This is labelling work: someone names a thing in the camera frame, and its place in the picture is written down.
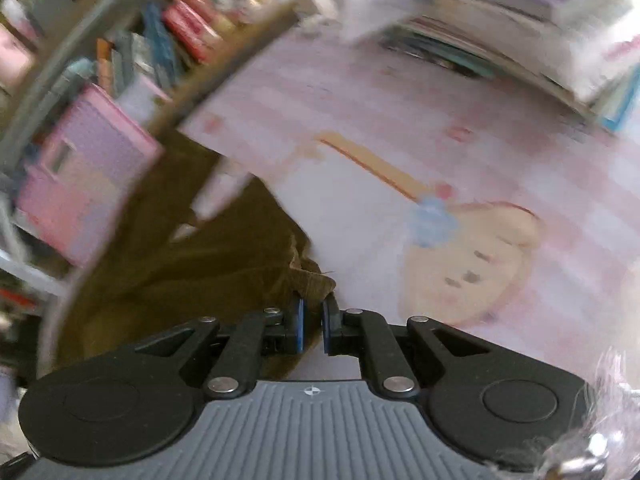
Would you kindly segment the dark olive brown garment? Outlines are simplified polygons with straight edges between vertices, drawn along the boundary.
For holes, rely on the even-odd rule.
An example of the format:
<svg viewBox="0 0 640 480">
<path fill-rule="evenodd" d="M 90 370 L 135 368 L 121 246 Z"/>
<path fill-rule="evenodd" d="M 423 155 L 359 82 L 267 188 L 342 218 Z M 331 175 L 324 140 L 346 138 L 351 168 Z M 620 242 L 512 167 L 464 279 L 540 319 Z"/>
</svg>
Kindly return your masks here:
<svg viewBox="0 0 640 480">
<path fill-rule="evenodd" d="M 295 295 L 308 307 L 304 343 L 318 336 L 332 278 L 308 256 L 307 234 L 263 180 L 250 177 L 221 212 L 185 237 L 194 198 L 222 163 L 221 154 L 177 130 L 134 188 L 98 262 L 63 316 L 52 370 L 212 316 L 233 325 L 250 312 L 286 309 Z"/>
</svg>

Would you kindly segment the pink checkered desk mat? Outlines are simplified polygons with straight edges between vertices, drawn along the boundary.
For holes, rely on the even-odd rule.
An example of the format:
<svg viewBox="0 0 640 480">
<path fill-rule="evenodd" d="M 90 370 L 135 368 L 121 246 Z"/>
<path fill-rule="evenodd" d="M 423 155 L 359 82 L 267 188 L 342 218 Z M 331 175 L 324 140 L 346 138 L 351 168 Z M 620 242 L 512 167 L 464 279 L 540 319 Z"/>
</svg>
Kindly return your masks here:
<svg viewBox="0 0 640 480">
<path fill-rule="evenodd" d="M 263 180 L 345 309 L 415 314 L 639 380 L 639 112 L 608 132 L 537 91 L 294 30 L 175 129 L 222 155 L 175 238 Z"/>
</svg>

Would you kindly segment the red thick dictionary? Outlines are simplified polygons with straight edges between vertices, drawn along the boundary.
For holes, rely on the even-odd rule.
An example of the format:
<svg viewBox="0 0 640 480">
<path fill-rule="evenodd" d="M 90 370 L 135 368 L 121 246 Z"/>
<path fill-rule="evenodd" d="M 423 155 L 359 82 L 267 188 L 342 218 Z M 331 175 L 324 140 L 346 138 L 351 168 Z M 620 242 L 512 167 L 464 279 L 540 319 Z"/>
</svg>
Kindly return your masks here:
<svg viewBox="0 0 640 480">
<path fill-rule="evenodd" d="M 222 43 L 221 36 L 182 0 L 176 0 L 163 10 L 162 19 L 186 52 L 198 62 L 207 63 Z"/>
</svg>

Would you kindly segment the white wooden bookshelf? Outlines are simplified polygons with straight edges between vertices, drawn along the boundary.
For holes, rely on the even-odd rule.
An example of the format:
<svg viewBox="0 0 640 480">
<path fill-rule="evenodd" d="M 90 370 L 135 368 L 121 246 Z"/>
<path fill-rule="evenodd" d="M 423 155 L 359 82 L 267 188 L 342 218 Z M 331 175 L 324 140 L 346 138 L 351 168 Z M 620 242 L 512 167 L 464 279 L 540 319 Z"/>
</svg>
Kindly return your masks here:
<svg viewBox="0 0 640 480">
<path fill-rule="evenodd" d="M 143 130 L 201 62 L 162 19 L 176 0 L 1 0 L 1 305 L 37 314 L 76 266 L 36 237 L 27 167 L 88 84 Z M 222 38 L 286 0 L 182 0 Z"/>
</svg>

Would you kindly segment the stack of books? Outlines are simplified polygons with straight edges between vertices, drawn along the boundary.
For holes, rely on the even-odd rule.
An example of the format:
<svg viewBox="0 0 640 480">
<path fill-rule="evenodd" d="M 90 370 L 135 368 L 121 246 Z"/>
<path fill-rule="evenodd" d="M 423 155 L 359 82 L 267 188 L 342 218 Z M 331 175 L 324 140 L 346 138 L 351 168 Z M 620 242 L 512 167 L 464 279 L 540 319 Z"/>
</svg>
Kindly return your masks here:
<svg viewBox="0 0 640 480">
<path fill-rule="evenodd" d="M 344 0 L 343 39 L 505 73 L 618 130 L 639 95 L 639 0 Z"/>
</svg>

